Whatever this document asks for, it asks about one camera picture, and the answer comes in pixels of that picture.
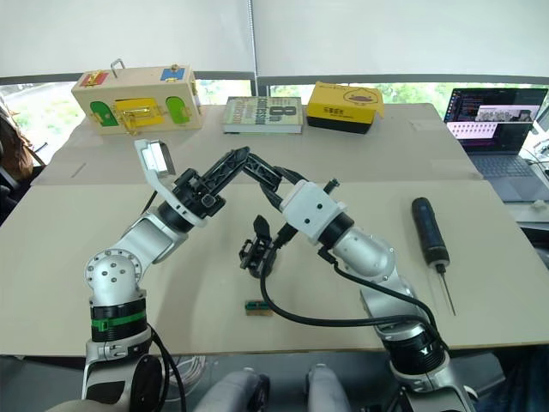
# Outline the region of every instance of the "yellow box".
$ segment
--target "yellow box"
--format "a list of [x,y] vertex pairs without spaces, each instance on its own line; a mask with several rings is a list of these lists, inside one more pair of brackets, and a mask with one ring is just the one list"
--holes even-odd
[[190,66],[89,71],[72,94],[101,135],[202,127]]
[[383,117],[383,96],[375,88],[317,82],[307,106],[307,123],[332,130],[366,133],[376,112]]

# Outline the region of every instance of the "black screwdriver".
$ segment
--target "black screwdriver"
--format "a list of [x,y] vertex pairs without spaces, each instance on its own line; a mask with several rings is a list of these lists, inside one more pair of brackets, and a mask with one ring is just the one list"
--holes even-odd
[[434,268],[443,278],[444,288],[448,295],[448,301],[452,307],[452,312],[455,316],[454,303],[449,294],[448,285],[446,284],[446,266],[449,265],[449,254],[443,237],[438,229],[437,221],[435,220],[435,212],[432,210],[431,203],[425,197],[418,197],[412,202],[412,216],[418,230],[419,242],[423,257],[430,268]]

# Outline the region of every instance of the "table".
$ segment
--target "table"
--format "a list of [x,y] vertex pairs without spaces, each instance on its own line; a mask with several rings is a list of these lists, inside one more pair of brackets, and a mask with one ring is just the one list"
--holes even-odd
[[[532,159],[532,155],[524,150],[519,155],[524,159]],[[540,178],[543,184],[549,188],[547,176],[544,175],[538,165],[531,165],[530,168],[536,176]],[[549,224],[549,202],[506,203],[505,205],[515,221],[518,221],[521,224],[535,223],[535,225],[539,227],[547,227]]]
[[[549,342],[549,273],[485,181],[342,182],[333,197],[367,233],[396,250],[397,267],[431,307],[452,348]],[[284,186],[281,192],[289,187]],[[84,355],[90,336],[84,266],[113,245],[148,198],[146,185],[37,185],[0,229],[0,353]],[[153,266],[148,320],[173,353],[381,349],[372,328],[330,329],[283,318],[246,317],[258,281],[238,268],[238,250],[261,213],[283,220],[255,184],[229,185],[226,207],[164,263]],[[438,276],[419,249],[410,205],[431,199],[451,265],[451,314]],[[337,276],[302,236],[268,279],[276,302],[305,316],[364,314],[359,287]]]
[[[200,174],[232,148],[250,146],[273,165],[306,178],[342,181],[482,179],[431,104],[387,105],[366,135],[304,125],[302,135],[227,135],[224,106],[205,106],[200,130],[100,136],[84,120],[35,185],[145,183],[133,147],[139,138],[164,141],[178,173]],[[236,182],[245,182],[245,177]]]

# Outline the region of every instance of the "window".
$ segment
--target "window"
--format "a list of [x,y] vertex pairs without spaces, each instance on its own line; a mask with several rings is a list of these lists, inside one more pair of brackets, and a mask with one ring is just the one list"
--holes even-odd
[[70,92],[74,85],[57,82],[0,86],[0,94],[21,132],[45,163],[84,119],[84,112]]
[[[70,92],[74,85],[53,82],[0,86],[0,94],[21,132],[45,163],[85,117]],[[251,95],[247,80],[197,80],[196,88],[203,105],[224,105],[229,96]]]
[[[377,88],[383,95],[385,104],[391,103],[432,103],[443,118],[448,106],[449,97],[454,88],[549,88],[540,84],[509,83],[342,83],[348,86]],[[280,85],[271,86],[271,96],[301,96],[304,104],[311,98],[314,85]],[[544,107],[549,105],[546,99]]]
[[203,105],[225,105],[229,96],[251,96],[249,80],[197,80],[196,90]]

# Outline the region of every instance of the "laptop keyboard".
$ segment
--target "laptop keyboard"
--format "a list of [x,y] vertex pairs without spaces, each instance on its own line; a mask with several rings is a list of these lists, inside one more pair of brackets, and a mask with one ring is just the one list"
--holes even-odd
[[471,156],[471,161],[486,178],[534,176],[530,166],[518,156]]

